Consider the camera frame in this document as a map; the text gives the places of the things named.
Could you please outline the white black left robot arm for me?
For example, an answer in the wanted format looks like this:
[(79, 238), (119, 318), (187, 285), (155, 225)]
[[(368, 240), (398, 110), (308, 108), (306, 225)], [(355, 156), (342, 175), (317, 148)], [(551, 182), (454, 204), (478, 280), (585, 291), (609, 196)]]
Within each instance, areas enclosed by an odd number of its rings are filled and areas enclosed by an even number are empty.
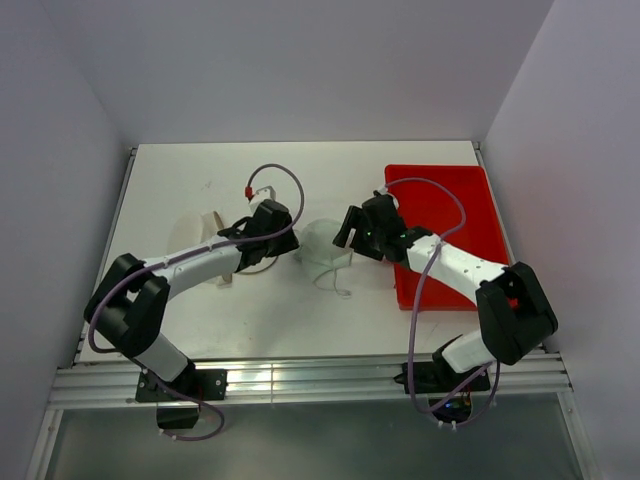
[(117, 257), (85, 307), (91, 349), (122, 354), (172, 399), (194, 394), (193, 361), (161, 333), (168, 302), (210, 279), (297, 249), (293, 224), (289, 209), (267, 198), (253, 205), (249, 216), (191, 249), (147, 260)]

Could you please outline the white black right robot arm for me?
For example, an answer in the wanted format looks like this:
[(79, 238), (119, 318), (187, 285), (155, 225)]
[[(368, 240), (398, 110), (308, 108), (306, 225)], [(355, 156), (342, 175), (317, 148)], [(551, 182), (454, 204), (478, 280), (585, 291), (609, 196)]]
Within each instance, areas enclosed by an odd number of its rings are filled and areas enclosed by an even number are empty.
[(350, 206), (333, 243), (426, 274), (476, 307), (478, 329), (433, 353), (426, 364), (424, 391), (455, 389), (488, 363), (512, 366), (558, 329), (556, 315), (529, 265), (492, 262), (424, 227), (408, 227), (390, 194)]

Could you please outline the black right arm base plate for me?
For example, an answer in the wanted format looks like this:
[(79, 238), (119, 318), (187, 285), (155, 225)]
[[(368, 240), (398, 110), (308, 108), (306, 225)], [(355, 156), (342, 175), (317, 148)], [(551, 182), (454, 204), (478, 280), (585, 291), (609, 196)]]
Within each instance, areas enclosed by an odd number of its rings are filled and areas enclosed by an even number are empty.
[[(413, 380), (414, 390), (416, 394), (434, 394), (434, 393), (449, 393), (455, 387), (459, 386), (463, 380), (469, 378), (472, 373), (479, 371), (480, 367), (476, 367), (469, 372), (456, 373), (444, 365), (439, 367), (435, 362), (424, 361), (413, 363)], [(393, 381), (394, 383), (401, 385), (405, 394), (409, 394), (409, 381), (408, 381), (408, 363), (405, 362), (401, 365), (401, 372), (397, 374)], [(471, 392), (485, 392), (491, 388), (490, 380), (486, 374), (473, 379), (464, 389), (469, 389)]]

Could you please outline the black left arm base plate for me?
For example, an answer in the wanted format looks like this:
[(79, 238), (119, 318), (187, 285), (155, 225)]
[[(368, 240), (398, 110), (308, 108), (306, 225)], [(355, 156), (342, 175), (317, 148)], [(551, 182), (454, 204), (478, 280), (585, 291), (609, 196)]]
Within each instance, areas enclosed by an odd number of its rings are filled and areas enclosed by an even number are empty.
[(156, 404), (156, 423), (161, 429), (179, 433), (191, 430), (211, 410), (204, 403), (222, 401), (226, 396), (227, 371), (188, 367), (175, 380), (159, 380), (142, 371), (134, 396), (136, 403)]

